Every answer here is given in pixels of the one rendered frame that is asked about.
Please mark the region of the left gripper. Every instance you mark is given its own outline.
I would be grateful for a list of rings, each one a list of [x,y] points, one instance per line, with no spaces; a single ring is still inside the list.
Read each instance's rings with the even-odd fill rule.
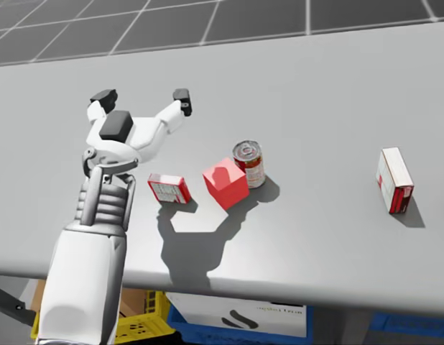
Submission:
[[[87,117],[91,124],[86,143],[93,162],[147,162],[155,157],[165,138],[175,132],[193,106],[187,88],[178,88],[173,102],[158,114],[134,117],[128,111],[114,110],[118,93],[106,89],[90,98]]]

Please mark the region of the red cube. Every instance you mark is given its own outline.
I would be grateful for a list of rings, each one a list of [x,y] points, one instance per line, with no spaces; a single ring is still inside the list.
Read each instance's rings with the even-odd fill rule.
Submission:
[[[229,158],[205,170],[203,179],[208,192],[225,211],[249,195],[246,173]]]

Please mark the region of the yellow box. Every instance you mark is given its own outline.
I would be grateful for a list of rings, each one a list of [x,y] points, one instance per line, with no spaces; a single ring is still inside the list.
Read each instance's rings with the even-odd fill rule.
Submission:
[[[32,327],[31,338],[35,345],[124,345],[173,334],[167,323],[170,301],[164,292],[145,290],[145,313],[117,318],[116,328],[106,336],[96,330],[97,322],[77,311],[59,316],[44,316],[38,312]]]

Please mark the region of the white box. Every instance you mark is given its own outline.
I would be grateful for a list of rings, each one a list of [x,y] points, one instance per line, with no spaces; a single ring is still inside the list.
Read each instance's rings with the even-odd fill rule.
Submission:
[[[206,295],[167,293],[191,324],[283,336],[307,336],[307,307]]]

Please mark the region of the red and white carton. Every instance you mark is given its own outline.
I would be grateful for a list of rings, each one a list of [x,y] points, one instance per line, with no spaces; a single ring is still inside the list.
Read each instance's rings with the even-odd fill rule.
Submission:
[[[405,213],[415,185],[398,147],[381,150],[376,181],[388,212]]]

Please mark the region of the brown box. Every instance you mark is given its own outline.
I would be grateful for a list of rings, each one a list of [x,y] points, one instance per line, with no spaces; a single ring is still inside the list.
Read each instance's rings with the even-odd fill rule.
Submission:
[[[45,285],[45,280],[38,281],[32,302],[30,304],[30,310],[35,312],[40,310]],[[123,288],[121,292],[119,317],[126,318],[144,314],[146,296],[147,293],[145,290]]]

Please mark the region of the blue box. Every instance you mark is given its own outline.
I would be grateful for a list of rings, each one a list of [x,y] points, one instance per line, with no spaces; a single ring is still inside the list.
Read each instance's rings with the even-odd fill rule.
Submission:
[[[373,315],[369,329],[444,339],[444,319],[442,318],[377,312]]]
[[[306,337],[203,326],[187,323],[172,305],[167,317],[170,327],[181,334],[184,342],[197,345],[313,345],[313,327],[307,326]]]

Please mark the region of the red and white can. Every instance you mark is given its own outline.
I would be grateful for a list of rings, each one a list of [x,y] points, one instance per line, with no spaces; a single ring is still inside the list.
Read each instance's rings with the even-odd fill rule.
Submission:
[[[266,174],[260,144],[254,140],[244,140],[234,146],[232,153],[235,164],[246,175],[248,188],[254,189],[263,185]]]

